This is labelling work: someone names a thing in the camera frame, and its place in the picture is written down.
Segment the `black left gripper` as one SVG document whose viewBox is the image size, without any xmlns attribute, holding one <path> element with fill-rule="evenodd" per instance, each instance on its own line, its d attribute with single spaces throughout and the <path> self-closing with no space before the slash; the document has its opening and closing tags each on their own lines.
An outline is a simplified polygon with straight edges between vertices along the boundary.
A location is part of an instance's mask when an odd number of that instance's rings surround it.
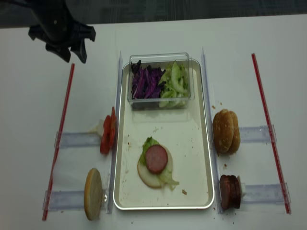
<svg viewBox="0 0 307 230">
<path fill-rule="evenodd" d="M 39 39 L 51 45 L 46 51 L 53 53 L 69 63 L 70 47 L 79 60 L 85 64 L 87 53 L 84 39 L 95 41 L 96 32 L 92 26 L 76 21 L 71 15 L 64 0 L 26 0 L 26 7 L 31 9 L 38 21 L 29 28 L 28 35 L 32 40 Z"/>
</svg>

